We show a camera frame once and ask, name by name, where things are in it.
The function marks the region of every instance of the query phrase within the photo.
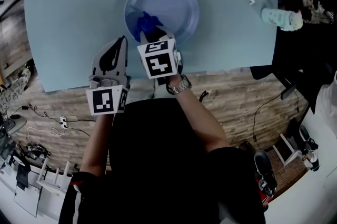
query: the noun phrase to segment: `white cable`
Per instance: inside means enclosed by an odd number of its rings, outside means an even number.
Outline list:
[[[29,137],[30,137],[30,133],[29,133],[29,129],[35,129],[35,128],[33,128],[33,127],[28,127],[27,128],[27,132],[28,132],[28,141],[29,142],[31,142],[31,140],[29,139]],[[47,131],[47,130],[44,130],[44,129],[35,129],[35,130],[38,130],[38,131],[44,131],[45,133],[48,133],[48,134],[50,134],[50,135],[54,135],[54,136],[62,136],[62,135],[64,135],[64,134],[66,134],[65,133],[65,128],[63,129],[63,133],[62,134],[60,134],[60,132],[57,130],[57,129],[55,129],[55,128],[53,128],[53,127],[51,127],[51,128],[49,128],[49,130],[51,131],[51,132],[49,132],[49,131]]]

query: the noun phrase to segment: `person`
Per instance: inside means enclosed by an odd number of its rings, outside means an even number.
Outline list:
[[[180,75],[169,81],[171,88],[184,82]],[[175,98],[97,117],[60,223],[212,224],[220,223],[219,208],[237,223],[265,223],[252,160],[229,147],[221,124],[187,86]]]

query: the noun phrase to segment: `black shirt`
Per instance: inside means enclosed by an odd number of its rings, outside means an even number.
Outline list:
[[[218,203],[239,223],[265,223],[253,160],[236,148],[206,153],[175,99],[138,101],[115,117],[112,172],[79,172],[78,223],[220,223]],[[73,223],[69,186],[60,223]]]

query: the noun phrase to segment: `hand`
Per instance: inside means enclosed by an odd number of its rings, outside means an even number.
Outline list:
[[[181,78],[181,75],[172,75],[169,77],[169,81],[170,81],[170,87],[175,87],[177,85],[179,85],[179,83],[182,81],[183,79]]]

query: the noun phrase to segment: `metal watch band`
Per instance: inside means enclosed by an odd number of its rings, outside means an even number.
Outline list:
[[[185,89],[192,87],[191,82],[185,75],[182,75],[181,78],[183,80],[178,85],[176,85],[175,87],[169,86],[169,89],[171,90],[171,94],[177,95],[178,93],[184,91]]]

